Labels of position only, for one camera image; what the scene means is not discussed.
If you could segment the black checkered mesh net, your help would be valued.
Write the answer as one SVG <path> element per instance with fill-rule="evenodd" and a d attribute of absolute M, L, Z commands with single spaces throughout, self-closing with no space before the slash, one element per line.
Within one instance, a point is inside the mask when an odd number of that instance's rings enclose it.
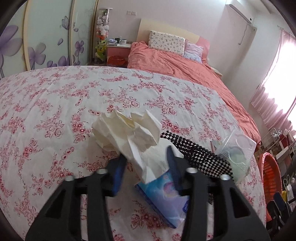
<path fill-rule="evenodd" d="M 184 155 L 190 167 L 196 168 L 204 175 L 219 178 L 226 174 L 233 178 L 230 163 L 210 150 L 169 131 L 162 132 L 160 137 L 169 140 Z"/>

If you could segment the blue tissue pack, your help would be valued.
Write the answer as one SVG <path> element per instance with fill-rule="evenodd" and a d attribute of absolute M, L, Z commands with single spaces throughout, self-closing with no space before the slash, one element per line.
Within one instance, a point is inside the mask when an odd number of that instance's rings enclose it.
<path fill-rule="evenodd" d="M 180 196 L 175 190 L 169 171 L 148 184 L 140 182 L 135 188 L 169 227 L 177 228 L 185 221 L 189 197 Z"/>

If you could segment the clear plastic packaging tray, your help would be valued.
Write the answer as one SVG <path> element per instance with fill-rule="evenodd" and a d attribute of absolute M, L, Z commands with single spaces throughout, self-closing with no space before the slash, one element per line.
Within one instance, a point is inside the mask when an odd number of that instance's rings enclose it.
<path fill-rule="evenodd" d="M 228 154 L 232 148 L 241 149 L 250 163 L 256 148 L 256 142 L 240 131 L 233 130 L 221 144 L 217 145 L 214 153 L 228 161 Z"/>

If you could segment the white tissue paper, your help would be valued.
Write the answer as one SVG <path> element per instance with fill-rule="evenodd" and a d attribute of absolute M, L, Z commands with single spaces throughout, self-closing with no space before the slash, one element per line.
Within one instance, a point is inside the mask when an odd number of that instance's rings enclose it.
<path fill-rule="evenodd" d="M 169 170 L 166 149 L 176 157 L 184 155 L 168 139 L 161 137 L 162 124 L 149 111 L 102 113 L 92 124 L 97 144 L 105 151 L 123 154 L 131 162 L 140 180 L 148 184 Z"/>

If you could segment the green white cloth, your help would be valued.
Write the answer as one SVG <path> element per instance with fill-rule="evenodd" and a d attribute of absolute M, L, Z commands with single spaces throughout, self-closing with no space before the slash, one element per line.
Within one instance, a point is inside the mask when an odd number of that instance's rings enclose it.
<path fill-rule="evenodd" d="M 233 178 L 236 184 L 242 182 L 249 172 L 249 160 L 241 149 L 232 148 L 228 154 L 228 161 L 231 164 Z"/>

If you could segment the red plastic laundry basket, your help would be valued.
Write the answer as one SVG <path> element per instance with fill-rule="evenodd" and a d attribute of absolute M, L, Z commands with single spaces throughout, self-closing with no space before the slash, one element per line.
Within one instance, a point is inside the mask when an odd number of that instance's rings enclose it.
<path fill-rule="evenodd" d="M 282 193 L 280 169 L 273 155 L 269 152 L 261 154 L 257 164 L 267 205 L 270 201 L 273 201 L 273 196 L 276 192 Z"/>

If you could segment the pink window curtain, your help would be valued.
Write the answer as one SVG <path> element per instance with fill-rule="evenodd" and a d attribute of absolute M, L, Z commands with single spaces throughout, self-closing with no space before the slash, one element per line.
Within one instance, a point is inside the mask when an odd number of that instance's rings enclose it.
<path fill-rule="evenodd" d="M 250 100 L 267 128 L 295 136 L 295 37 L 281 30 L 274 60 Z"/>

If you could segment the salmon pink bed duvet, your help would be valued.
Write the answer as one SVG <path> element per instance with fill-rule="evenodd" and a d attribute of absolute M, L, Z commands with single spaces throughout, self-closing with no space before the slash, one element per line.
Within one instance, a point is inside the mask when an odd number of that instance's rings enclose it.
<path fill-rule="evenodd" d="M 261 136 L 254 119 L 206 62 L 199 63 L 171 52 L 150 49 L 142 41 L 132 43 L 127 67 L 188 80 L 215 90 L 243 132 L 260 143 Z"/>

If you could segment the red bin by nightstand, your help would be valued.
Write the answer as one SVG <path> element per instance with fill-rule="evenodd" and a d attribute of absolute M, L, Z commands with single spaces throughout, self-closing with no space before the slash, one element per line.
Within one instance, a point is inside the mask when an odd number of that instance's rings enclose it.
<path fill-rule="evenodd" d="M 123 56 L 109 56 L 107 60 L 107 66 L 125 68 L 127 66 L 127 61 Z"/>

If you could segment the pink left nightstand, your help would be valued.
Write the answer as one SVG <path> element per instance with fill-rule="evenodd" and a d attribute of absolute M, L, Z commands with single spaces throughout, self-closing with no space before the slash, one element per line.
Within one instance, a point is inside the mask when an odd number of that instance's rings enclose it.
<path fill-rule="evenodd" d="M 130 49 L 131 49 L 131 44 L 108 45 L 107 46 L 107 60 L 108 60 L 109 56 L 118 55 L 118 56 L 123 56 L 126 59 L 127 64 L 128 64 L 128 56 L 130 54 Z"/>

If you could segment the floral white pillow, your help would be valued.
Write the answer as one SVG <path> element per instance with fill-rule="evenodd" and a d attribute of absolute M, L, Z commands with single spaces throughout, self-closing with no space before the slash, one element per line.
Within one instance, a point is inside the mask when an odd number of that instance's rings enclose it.
<path fill-rule="evenodd" d="M 150 31 L 148 47 L 160 51 L 184 55 L 186 39 L 167 33 Z"/>

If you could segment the plush toy display tube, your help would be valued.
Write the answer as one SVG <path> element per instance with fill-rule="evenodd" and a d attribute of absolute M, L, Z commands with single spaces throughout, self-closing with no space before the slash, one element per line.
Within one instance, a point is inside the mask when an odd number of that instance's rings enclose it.
<path fill-rule="evenodd" d="M 98 65 L 106 63 L 109 18 L 112 10 L 113 8 L 100 8 L 96 14 L 93 40 L 93 61 Z"/>

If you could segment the white air conditioner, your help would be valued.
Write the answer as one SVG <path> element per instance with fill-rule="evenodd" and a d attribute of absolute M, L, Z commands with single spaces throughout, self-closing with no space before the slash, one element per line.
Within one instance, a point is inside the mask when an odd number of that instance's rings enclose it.
<path fill-rule="evenodd" d="M 227 6 L 232 8 L 238 15 L 240 15 L 248 24 L 252 25 L 254 17 L 247 7 L 239 1 L 228 1 Z"/>

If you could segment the beige pink headboard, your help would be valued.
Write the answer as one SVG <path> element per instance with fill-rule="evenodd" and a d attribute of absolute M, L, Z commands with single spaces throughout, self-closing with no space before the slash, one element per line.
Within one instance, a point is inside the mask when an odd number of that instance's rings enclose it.
<path fill-rule="evenodd" d="M 203 37 L 195 33 L 189 32 L 188 30 L 185 30 L 179 27 L 174 27 L 160 21 L 141 19 L 136 41 L 137 42 L 144 41 L 148 43 L 149 33 L 151 30 L 183 37 L 189 40 L 191 43 L 194 43 L 198 46 L 203 47 L 204 48 L 203 58 L 208 57 L 210 43 L 206 39 L 204 39 Z"/>

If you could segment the wall power socket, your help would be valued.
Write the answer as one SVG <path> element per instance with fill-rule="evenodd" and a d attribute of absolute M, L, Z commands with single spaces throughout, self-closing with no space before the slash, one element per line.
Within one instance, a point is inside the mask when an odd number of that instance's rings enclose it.
<path fill-rule="evenodd" d="M 137 12 L 136 11 L 127 11 L 126 14 L 129 16 L 136 16 Z"/>

